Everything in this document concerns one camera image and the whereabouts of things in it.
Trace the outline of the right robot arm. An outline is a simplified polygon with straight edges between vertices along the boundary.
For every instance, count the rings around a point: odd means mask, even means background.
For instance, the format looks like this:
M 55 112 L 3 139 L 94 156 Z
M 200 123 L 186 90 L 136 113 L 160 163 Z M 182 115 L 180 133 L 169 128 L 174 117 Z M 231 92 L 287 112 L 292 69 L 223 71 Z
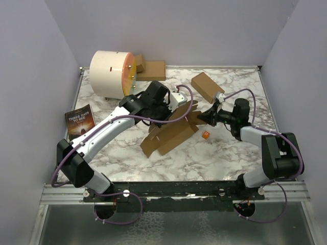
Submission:
M 230 126 L 232 136 L 261 149 L 262 164 L 235 181 L 235 195 L 247 199 L 261 186 L 278 180 L 294 179 L 304 172 L 304 162 L 293 133 L 278 133 L 253 126 L 249 121 L 250 106 L 246 99 L 236 99 L 231 112 L 221 109 L 216 100 L 212 107 L 197 118 L 214 127 L 217 123 Z

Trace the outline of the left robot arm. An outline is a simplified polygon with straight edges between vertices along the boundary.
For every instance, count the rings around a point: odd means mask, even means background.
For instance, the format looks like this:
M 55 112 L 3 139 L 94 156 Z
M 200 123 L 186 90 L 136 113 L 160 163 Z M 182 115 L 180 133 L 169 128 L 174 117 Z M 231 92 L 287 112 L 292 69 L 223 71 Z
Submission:
M 178 85 L 176 91 L 171 92 L 159 81 L 153 81 L 146 90 L 125 96 L 88 132 L 72 141 L 61 140 L 57 144 L 57 167 L 51 180 L 52 187 L 62 186 L 56 181 L 58 173 L 63 172 L 76 188 L 84 186 L 94 191 L 99 200 L 110 200 L 112 182 L 89 163 L 104 146 L 140 121 L 160 127 L 184 119 L 192 108 L 193 99 L 180 92 L 181 87 Z

